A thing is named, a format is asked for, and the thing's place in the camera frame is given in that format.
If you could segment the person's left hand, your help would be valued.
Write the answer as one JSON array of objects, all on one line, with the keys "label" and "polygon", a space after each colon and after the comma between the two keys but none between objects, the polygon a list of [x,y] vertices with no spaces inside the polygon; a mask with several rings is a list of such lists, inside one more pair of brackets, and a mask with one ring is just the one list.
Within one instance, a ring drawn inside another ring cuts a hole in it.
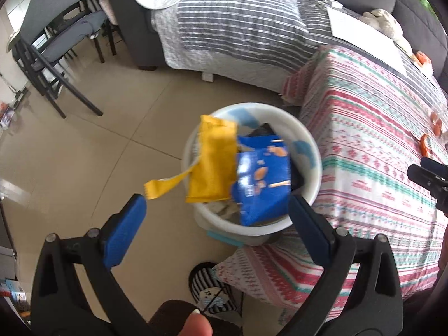
[{"label": "person's left hand", "polygon": [[205,316],[194,304],[183,300],[165,301],[148,326],[156,335],[240,335],[240,328],[215,317]]}]

